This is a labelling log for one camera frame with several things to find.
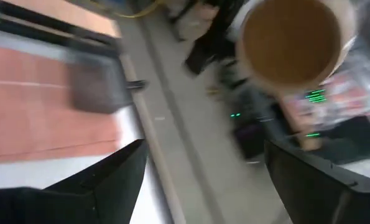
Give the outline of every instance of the gray floor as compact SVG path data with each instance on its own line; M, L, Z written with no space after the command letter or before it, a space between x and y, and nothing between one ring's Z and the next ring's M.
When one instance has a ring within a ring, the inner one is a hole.
M215 68L196 79L187 74L192 42L176 42L160 11L118 24L137 78L150 81L136 101L175 222L281 223L266 168L244 163L223 105L206 94ZM200 33L197 21L184 26L188 37Z

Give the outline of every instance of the red tile floor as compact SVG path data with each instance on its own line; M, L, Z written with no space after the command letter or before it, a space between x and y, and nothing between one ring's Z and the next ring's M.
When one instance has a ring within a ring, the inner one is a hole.
M72 109L67 64L0 48L0 162L116 150L113 116Z

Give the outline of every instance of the coffee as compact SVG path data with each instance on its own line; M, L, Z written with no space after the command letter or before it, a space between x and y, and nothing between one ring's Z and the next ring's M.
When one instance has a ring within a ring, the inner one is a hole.
M251 9L243 32L252 75L277 88L322 81L341 51L337 18L318 0L265 0Z

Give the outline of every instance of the yellow cable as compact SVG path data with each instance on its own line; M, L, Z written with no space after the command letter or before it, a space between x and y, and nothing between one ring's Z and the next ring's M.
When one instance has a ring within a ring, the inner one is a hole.
M99 4L99 3L94 2L92 0L89 0L89 2L92 3L93 5L95 5L96 7L102 9L102 10L107 10L107 7L105 7L102 4ZM155 0L152 4L147 6L145 9L143 9L142 11L140 11L136 14L133 14L133 15L124 15L124 14L121 14L121 13L118 13L118 12L113 12L113 14L116 15L116 16L119 16L119 17L123 17L123 18L135 19L135 18L139 18L139 17L148 15L149 13L151 13L155 9L157 9L159 4L163 4L163 3L164 3L163 0Z

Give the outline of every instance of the brown liquid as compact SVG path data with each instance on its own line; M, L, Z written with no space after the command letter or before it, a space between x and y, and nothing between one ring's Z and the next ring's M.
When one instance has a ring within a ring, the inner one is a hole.
M251 10L243 42L246 58L258 75L276 86L301 85L329 64L334 68L340 29L323 3L265 0Z

